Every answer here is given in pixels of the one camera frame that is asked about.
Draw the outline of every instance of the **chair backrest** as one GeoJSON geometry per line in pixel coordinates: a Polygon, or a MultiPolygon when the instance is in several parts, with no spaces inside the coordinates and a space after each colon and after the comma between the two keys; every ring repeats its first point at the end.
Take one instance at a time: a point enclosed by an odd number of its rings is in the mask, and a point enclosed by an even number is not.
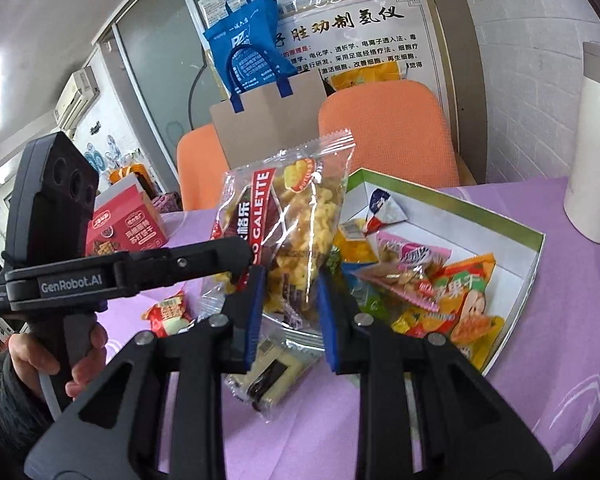
{"type": "Polygon", "coordinates": [[[229,165],[212,124],[183,136],[178,143],[178,179],[184,211],[217,208],[227,170],[229,165]]]}
{"type": "Polygon", "coordinates": [[[434,188],[459,185],[446,117],[421,83],[403,79],[340,90],[322,105],[318,125],[321,136],[351,130],[352,171],[368,168],[434,188]]]}

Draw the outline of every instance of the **white box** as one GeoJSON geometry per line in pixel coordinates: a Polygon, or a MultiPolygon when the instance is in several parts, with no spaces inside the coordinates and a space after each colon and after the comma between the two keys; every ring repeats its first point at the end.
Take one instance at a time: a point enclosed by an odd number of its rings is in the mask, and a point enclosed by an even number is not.
{"type": "MultiPolygon", "coordinates": [[[[392,234],[451,249],[449,263],[494,254],[497,265],[486,289],[486,313],[503,317],[505,323],[482,371],[486,374],[522,314],[538,270],[544,234],[445,193],[365,169],[349,177],[340,221],[366,217],[369,197],[378,188],[390,192],[409,216],[408,222],[387,228],[392,234]]],[[[375,243],[374,236],[369,240],[375,243]]],[[[283,330],[298,344],[322,345],[317,332],[283,330]]]]}

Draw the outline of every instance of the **human hand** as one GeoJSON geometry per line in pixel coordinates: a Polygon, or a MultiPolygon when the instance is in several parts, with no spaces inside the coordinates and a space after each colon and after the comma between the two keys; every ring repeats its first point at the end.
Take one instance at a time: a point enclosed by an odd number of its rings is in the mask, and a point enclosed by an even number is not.
{"type": "MultiPolygon", "coordinates": [[[[105,367],[107,350],[104,348],[109,336],[102,325],[96,323],[91,332],[89,353],[78,361],[71,370],[73,380],[69,381],[64,390],[69,397],[75,399],[105,367]]],[[[9,338],[9,354],[16,375],[22,383],[40,399],[43,399],[38,373],[55,375],[60,371],[60,363],[42,346],[31,334],[14,334],[9,338]]]]}

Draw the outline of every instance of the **white cylinder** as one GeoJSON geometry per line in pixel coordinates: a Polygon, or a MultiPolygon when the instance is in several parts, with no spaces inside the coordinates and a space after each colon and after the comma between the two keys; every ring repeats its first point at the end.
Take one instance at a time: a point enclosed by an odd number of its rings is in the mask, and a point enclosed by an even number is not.
{"type": "Polygon", "coordinates": [[[574,227],[600,244],[600,45],[585,42],[576,149],[564,211],[574,227]]]}

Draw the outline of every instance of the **plastic wrapper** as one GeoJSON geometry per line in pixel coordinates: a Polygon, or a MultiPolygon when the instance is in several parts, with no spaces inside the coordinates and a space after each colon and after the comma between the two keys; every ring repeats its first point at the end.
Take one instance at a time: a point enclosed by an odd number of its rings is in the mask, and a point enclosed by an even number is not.
{"type": "Polygon", "coordinates": [[[444,333],[482,368],[504,325],[501,317],[486,313],[485,289],[495,265],[493,254],[484,254],[443,267],[432,278],[438,312],[410,306],[392,328],[414,337],[444,333]]]}
{"type": "Polygon", "coordinates": [[[364,234],[375,233],[378,229],[407,220],[406,213],[388,191],[376,189],[369,199],[371,217],[366,221],[364,234]]]}
{"type": "Polygon", "coordinates": [[[400,319],[409,306],[401,298],[362,280],[357,280],[353,286],[350,286],[349,293],[356,300],[360,312],[371,314],[375,319],[389,325],[400,319]]]}
{"type": "Polygon", "coordinates": [[[424,246],[384,231],[378,232],[376,240],[378,241],[378,257],[381,262],[417,265],[428,258],[428,276],[438,272],[451,257],[451,250],[444,247],[424,246]]]}
{"type": "Polygon", "coordinates": [[[174,335],[190,325],[192,318],[187,312],[184,291],[159,301],[141,316],[151,323],[151,332],[158,337],[174,335]]]}
{"type": "Polygon", "coordinates": [[[362,218],[343,222],[333,239],[339,248],[344,264],[372,264],[378,261],[371,244],[362,232],[365,221],[362,218]]]}
{"type": "MultiPolygon", "coordinates": [[[[269,271],[264,311],[292,328],[317,321],[312,283],[331,249],[354,147],[347,130],[225,176],[212,239],[249,241],[253,263],[269,271]]],[[[226,274],[205,280],[201,314],[217,312],[232,290],[226,274]]]]}
{"type": "Polygon", "coordinates": [[[250,402],[270,420],[275,407],[319,357],[319,352],[290,348],[282,340],[268,337],[258,345],[249,373],[230,374],[224,382],[235,397],[250,402]]]}
{"type": "Polygon", "coordinates": [[[437,312],[438,304],[430,276],[448,260],[451,252],[383,234],[379,234],[378,239],[379,244],[380,241],[384,244],[381,254],[389,261],[363,267],[353,274],[416,306],[437,312]]]}

